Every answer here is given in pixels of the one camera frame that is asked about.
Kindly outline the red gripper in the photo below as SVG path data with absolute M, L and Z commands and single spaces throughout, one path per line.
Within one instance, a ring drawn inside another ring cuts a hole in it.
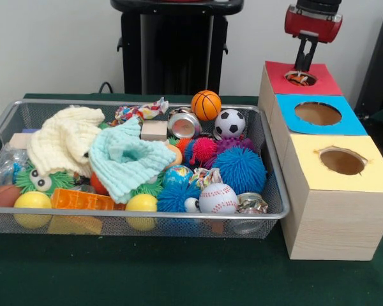
M 295 70 L 308 71 L 310 69 L 318 42 L 331 43 L 334 41 L 342 26 L 342 21 L 343 17 L 340 14 L 311 13 L 295 6 L 289 6 L 285 15 L 285 32 L 293 36 L 303 34 L 318 38 L 318 40 L 307 40 L 305 36 L 299 37 L 301 42 L 297 51 Z M 304 52 L 306 43 L 310 43 L 307 54 Z

